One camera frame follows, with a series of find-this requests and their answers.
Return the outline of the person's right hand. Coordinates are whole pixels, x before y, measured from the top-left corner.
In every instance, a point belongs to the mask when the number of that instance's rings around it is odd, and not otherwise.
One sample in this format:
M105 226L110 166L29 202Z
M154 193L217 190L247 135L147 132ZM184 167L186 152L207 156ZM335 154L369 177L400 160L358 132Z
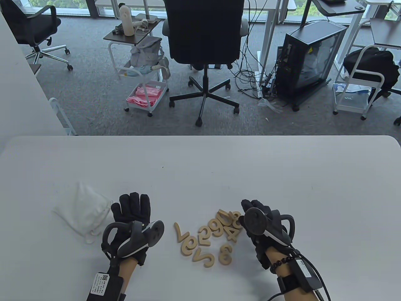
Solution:
M239 217L240 225L255 246L258 261L265 270L276 273L276 268L290 261L290 245L295 235L295 220L292 215L281 214L258 200L242 200L244 215ZM266 255L273 247L284 255L282 260L271 261Z

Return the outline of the person's left hand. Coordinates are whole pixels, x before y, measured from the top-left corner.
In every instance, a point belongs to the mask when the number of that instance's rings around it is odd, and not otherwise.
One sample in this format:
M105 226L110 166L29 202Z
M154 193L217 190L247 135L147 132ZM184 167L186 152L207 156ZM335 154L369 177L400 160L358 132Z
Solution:
M118 203L113 203L111 211L115 222L124 224L131 224L132 222L139 222L141 224L141 230L145 230L150 223L151 207L149 202L149 196L146 194L139 195L137 192L130 194L123 194L119 197ZM118 248L128 239L131 234L123 229L117 229L114 239L106 247L105 244L101 244L102 251L109 253L108 257L117 257L119 263L125 261L129 257L117 256Z

